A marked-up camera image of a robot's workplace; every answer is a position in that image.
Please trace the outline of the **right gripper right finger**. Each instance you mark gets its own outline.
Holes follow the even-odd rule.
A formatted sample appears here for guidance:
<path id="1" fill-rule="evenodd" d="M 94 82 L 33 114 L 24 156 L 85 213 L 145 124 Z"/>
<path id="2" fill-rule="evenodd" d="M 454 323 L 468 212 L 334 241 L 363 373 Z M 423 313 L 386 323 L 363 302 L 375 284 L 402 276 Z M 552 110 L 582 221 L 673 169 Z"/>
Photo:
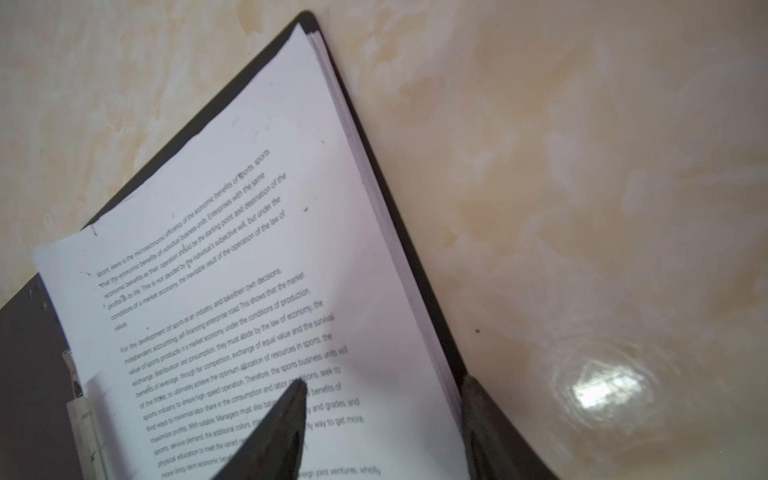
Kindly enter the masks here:
<path id="1" fill-rule="evenodd" d="M 461 386 L 461 431 L 472 480 L 557 480 L 480 382 Z"/>

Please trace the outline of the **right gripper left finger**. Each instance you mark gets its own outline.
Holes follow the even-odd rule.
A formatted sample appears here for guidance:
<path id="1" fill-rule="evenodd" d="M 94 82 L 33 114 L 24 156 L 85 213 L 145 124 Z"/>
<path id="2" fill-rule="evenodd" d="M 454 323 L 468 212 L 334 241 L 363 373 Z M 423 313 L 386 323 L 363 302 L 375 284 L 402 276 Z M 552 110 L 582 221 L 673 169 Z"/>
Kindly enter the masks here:
<path id="1" fill-rule="evenodd" d="M 306 430 L 307 384 L 295 379 L 214 480 L 296 480 Z"/>

